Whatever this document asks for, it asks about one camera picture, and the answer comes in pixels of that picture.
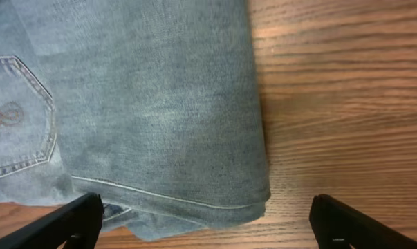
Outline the light blue denim jeans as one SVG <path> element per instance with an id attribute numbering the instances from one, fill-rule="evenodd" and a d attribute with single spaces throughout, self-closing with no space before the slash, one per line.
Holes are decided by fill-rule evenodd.
<path id="1" fill-rule="evenodd" d="M 153 241 L 261 218 L 266 163 L 244 0 L 0 0 L 0 203 Z"/>

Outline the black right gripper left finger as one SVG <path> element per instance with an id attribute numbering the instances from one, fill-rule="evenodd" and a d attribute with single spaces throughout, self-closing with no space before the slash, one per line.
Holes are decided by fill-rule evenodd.
<path id="1" fill-rule="evenodd" d="M 85 194 L 0 238 L 0 249 L 94 249 L 103 214 L 100 195 Z"/>

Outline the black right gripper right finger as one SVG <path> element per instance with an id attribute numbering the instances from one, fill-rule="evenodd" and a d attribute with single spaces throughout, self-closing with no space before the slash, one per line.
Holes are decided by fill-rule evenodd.
<path id="1" fill-rule="evenodd" d="M 417 249 L 417 241 L 328 194 L 313 198 L 309 222 L 319 249 Z"/>

